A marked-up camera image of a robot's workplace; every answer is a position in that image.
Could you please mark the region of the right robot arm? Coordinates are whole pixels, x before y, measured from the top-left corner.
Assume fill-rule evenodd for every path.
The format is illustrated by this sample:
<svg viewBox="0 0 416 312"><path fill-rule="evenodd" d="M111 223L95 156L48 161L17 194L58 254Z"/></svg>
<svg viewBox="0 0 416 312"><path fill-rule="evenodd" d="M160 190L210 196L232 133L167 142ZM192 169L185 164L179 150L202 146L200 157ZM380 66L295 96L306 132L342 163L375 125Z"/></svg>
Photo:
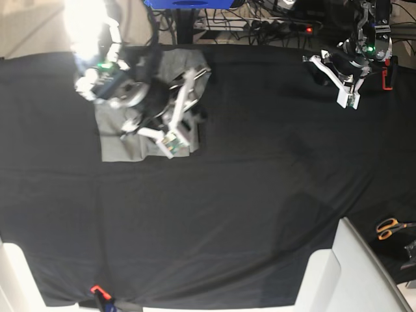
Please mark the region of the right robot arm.
<svg viewBox="0 0 416 312"><path fill-rule="evenodd" d="M94 105L101 159L140 162L188 157L200 145L196 108L211 70L201 51L164 50L151 17L151 38L137 54L124 44L114 1L66 1L64 22L75 91Z"/></svg>

